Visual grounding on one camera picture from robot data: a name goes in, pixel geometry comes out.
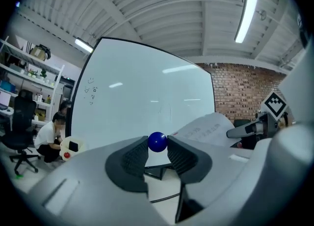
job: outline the brick wall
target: brick wall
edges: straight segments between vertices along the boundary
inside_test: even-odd
[[[223,113],[232,122],[234,119],[255,119],[261,102],[271,90],[280,93],[278,85],[286,76],[247,65],[198,65],[211,73],[216,112]]]

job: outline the white shelving unit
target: white shelving unit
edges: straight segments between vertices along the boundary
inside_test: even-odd
[[[12,75],[14,75],[16,77],[19,77],[19,78],[21,78],[23,80],[30,81],[34,85],[38,85],[40,88],[44,88],[46,90],[52,91],[51,104],[47,104],[47,103],[44,103],[44,102],[39,102],[39,101],[35,101],[34,100],[37,105],[47,107],[48,108],[48,113],[46,113],[46,120],[45,121],[35,121],[35,120],[33,120],[32,124],[40,125],[40,126],[45,125],[47,122],[51,121],[51,119],[52,119],[52,109],[53,109],[53,104],[54,104],[54,99],[55,99],[55,93],[56,93],[56,89],[57,89],[57,86],[59,84],[59,81],[60,81],[60,78],[61,78],[61,75],[62,75],[62,71],[64,69],[64,65],[62,66],[62,68],[57,68],[55,66],[47,65],[44,61],[42,61],[42,60],[40,60],[40,59],[38,59],[38,58],[36,58],[34,56],[31,56],[30,54],[27,54],[24,51],[19,50],[18,48],[16,48],[13,45],[7,43],[6,41],[3,41],[3,40],[0,39],[0,42],[2,43],[1,47],[0,47],[0,53],[1,52],[6,52],[6,53],[9,54],[9,56],[15,56],[15,57],[19,58],[20,60],[25,61],[28,64],[32,64],[33,66],[36,66],[36,67],[38,67],[40,69],[45,69],[47,72],[50,72],[52,74],[57,75],[57,79],[54,82],[54,85],[49,85],[49,84],[46,84],[43,80],[39,80],[37,78],[34,79],[32,77],[29,77],[29,76],[27,76],[25,74],[22,74],[22,73],[20,73],[18,71],[15,71],[15,70],[5,66],[4,64],[0,63],[0,68],[3,68],[8,73],[10,73],[10,74],[12,74]],[[3,89],[1,89],[1,90],[11,94],[11,96],[14,97],[14,98],[18,96],[16,93],[9,92],[9,91],[3,90]]]

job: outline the red button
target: red button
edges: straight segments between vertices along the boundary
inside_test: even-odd
[[[65,152],[63,155],[64,155],[64,158],[66,158],[66,159],[69,159],[71,156],[70,153],[68,153],[68,152]]]

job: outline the whiteboard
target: whiteboard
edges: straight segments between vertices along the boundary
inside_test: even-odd
[[[210,73],[154,47],[102,38],[78,80],[70,135],[90,150],[153,132],[170,135],[214,111]],[[149,150],[146,167],[168,163],[167,150]]]

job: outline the ceiling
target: ceiling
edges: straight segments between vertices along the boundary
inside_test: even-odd
[[[80,67],[102,36],[149,44],[192,62],[231,62],[287,73],[302,55],[297,11],[289,0],[258,0],[242,44],[234,41],[242,0],[22,0],[9,27]]]

